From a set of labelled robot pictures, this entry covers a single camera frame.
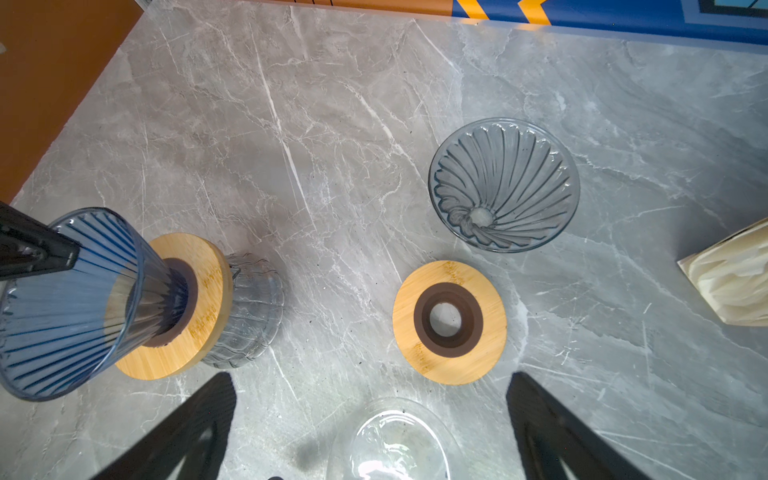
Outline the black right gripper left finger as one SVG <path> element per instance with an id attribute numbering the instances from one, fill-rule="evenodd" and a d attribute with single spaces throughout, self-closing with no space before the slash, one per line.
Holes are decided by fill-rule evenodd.
<path id="1" fill-rule="evenodd" d="M 219 372 L 97 479 L 215 479 L 224 460 L 237 395 Z"/>

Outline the bamboo dripper ring stand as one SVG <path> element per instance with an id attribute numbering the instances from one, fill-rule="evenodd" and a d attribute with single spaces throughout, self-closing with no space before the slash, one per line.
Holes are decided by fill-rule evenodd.
<path id="1" fill-rule="evenodd" d="M 228 322 L 234 285 L 224 254 L 199 236 L 137 240 L 140 273 L 110 294 L 107 311 L 121 312 L 124 325 L 99 368 L 115 365 L 151 381 L 191 368 L 213 349 Z"/>

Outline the blue ribbed glass dripper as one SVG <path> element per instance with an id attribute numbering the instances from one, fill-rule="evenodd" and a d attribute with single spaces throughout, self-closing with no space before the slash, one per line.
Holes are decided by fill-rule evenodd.
<path id="1" fill-rule="evenodd" d="M 182 319 L 188 280 L 118 213 L 83 208 L 52 223 L 80 246 L 70 270 L 10 281 L 1 301 L 1 385 L 62 397 Z"/>

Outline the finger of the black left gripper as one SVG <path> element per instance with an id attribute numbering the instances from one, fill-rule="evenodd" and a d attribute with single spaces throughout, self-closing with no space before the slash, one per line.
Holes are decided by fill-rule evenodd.
<path id="1" fill-rule="evenodd" d="M 1 280 L 70 270 L 81 246 L 53 228 L 1 203 Z"/>

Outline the orange coffee filter pack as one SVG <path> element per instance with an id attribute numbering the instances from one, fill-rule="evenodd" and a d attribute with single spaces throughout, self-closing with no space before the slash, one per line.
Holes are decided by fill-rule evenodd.
<path id="1" fill-rule="evenodd" d="M 767 325 L 767 220 L 762 219 L 678 262 L 725 324 Z"/>

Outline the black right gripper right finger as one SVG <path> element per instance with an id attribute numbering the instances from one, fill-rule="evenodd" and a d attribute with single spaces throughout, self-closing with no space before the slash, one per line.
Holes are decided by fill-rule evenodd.
<path id="1" fill-rule="evenodd" d="M 512 375 L 506 402 L 528 479 L 646 479 L 530 375 Z"/>

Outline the ribbed glass coffee server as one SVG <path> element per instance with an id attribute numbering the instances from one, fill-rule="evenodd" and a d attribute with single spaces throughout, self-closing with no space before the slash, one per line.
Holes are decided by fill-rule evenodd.
<path id="1" fill-rule="evenodd" d="M 217 369 L 242 367 L 260 356 L 277 335 L 285 305 L 282 279 L 266 259 L 252 253 L 227 257 L 233 300 L 227 325 L 203 362 Z"/>

